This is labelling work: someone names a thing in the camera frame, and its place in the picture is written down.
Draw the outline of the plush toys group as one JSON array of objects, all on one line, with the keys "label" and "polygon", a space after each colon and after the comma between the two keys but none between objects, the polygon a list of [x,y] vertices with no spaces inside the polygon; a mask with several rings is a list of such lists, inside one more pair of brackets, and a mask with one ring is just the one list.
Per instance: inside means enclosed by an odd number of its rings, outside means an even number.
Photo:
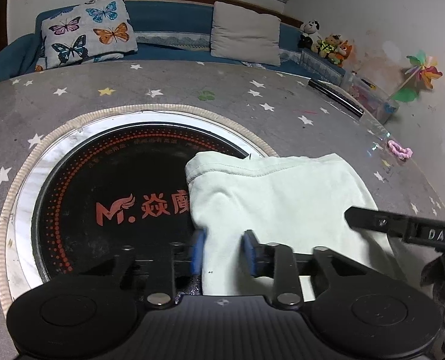
[{"label": "plush toys group", "polygon": [[330,34],[327,37],[322,37],[319,30],[320,24],[317,20],[303,22],[300,26],[298,48],[311,50],[335,66],[342,67],[344,61],[351,54],[353,45],[348,40],[343,41],[340,34]]}]

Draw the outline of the pale green garment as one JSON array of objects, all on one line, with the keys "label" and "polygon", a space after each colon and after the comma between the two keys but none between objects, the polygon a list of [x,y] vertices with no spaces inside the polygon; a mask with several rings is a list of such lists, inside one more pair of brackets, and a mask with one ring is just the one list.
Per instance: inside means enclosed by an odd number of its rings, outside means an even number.
[{"label": "pale green garment", "polygon": [[241,241],[253,230],[261,243],[297,253],[325,246],[393,278],[401,278],[383,233],[353,231],[351,206],[377,208],[362,178],[340,156],[239,159],[200,152],[185,166],[190,211],[206,232],[202,290],[210,296],[270,294],[270,280],[244,266]]}]

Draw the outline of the plain beige pillow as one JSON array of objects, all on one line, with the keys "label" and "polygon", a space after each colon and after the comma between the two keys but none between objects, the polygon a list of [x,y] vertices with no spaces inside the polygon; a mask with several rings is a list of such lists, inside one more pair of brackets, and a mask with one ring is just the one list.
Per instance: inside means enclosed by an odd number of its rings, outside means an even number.
[{"label": "plain beige pillow", "polygon": [[280,19],[225,2],[216,2],[210,54],[249,63],[280,66]]}]

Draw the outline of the butterfly print pillow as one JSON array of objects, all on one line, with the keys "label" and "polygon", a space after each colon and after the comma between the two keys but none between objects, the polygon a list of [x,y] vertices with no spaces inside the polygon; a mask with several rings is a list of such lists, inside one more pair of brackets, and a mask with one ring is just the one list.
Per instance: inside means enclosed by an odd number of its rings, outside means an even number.
[{"label": "butterfly print pillow", "polygon": [[120,59],[137,52],[124,0],[91,0],[44,19],[35,70]]}]

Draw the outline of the black remote control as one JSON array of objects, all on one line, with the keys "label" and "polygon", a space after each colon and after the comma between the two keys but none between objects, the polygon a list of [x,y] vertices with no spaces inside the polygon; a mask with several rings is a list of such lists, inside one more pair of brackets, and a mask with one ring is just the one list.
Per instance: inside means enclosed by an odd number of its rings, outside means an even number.
[{"label": "black remote control", "polygon": [[358,119],[364,115],[364,110],[360,105],[358,105],[349,96],[346,96],[345,94],[342,94],[332,88],[329,83],[325,83],[321,80],[310,79],[308,85],[313,89],[317,89],[317,91],[326,95],[331,100],[339,103],[342,107],[346,108],[346,110],[353,113]]}]

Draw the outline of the colourful paper pinwheel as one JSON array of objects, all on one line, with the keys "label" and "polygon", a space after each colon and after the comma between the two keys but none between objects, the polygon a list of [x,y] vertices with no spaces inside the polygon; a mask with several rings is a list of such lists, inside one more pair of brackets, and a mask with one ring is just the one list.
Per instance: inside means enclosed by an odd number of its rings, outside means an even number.
[{"label": "colourful paper pinwheel", "polygon": [[419,50],[415,55],[406,57],[410,67],[404,72],[403,82],[389,96],[396,102],[413,102],[419,98],[423,89],[432,92],[433,81],[443,76],[443,72],[437,67],[436,57],[428,55],[425,51]]}]

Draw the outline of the clear plastic toy box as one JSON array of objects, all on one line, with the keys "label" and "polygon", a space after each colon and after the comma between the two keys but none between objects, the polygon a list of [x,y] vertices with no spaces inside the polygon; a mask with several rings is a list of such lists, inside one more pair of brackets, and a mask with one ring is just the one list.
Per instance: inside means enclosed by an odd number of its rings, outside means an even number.
[{"label": "clear plastic toy box", "polygon": [[340,85],[356,101],[370,112],[382,125],[396,114],[399,105],[389,98],[381,88],[369,80],[347,71]]}]

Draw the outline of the pink hair scrunchie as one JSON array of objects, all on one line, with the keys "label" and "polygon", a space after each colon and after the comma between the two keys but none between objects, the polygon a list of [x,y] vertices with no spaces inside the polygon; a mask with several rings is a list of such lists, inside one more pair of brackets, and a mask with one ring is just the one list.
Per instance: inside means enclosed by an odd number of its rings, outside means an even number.
[{"label": "pink hair scrunchie", "polygon": [[388,140],[387,146],[390,152],[401,161],[406,161],[413,156],[410,148],[404,148],[394,140]]}]

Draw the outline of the blue bench sofa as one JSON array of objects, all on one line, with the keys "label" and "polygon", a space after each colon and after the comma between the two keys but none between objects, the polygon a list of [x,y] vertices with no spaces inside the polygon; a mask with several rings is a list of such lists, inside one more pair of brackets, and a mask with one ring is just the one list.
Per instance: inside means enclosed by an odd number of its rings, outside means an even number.
[{"label": "blue bench sofa", "polygon": [[[279,27],[280,66],[238,59],[213,57],[210,33],[214,9],[210,5],[170,1],[126,0],[130,24],[138,43],[137,52],[126,60],[182,60],[244,64],[248,67],[292,73],[339,85],[345,70],[321,59],[309,49],[298,47],[299,29],[282,23]],[[73,6],[44,11],[36,17],[35,32],[21,36],[0,51],[0,82],[35,71],[43,62],[42,23],[71,13]]]}]

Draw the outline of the grey star tablecloth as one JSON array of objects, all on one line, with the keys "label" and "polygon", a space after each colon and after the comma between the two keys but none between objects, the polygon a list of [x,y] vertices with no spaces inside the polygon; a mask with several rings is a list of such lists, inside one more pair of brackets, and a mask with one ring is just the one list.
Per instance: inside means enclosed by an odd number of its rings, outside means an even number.
[{"label": "grey star tablecloth", "polygon": [[445,359],[445,209],[300,77],[0,82],[0,359]]}]

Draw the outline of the round black induction cooktop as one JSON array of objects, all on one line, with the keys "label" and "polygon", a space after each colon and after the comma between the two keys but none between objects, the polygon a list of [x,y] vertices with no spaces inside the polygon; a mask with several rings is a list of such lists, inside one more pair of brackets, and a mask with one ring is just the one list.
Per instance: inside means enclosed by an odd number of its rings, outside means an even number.
[{"label": "round black induction cooktop", "polygon": [[191,250],[184,169],[203,151],[275,155],[246,127],[189,105],[103,109],[50,133],[23,163],[1,211],[2,308],[125,245],[136,250],[142,280],[154,259],[174,258],[176,294],[199,294],[201,256]]}]

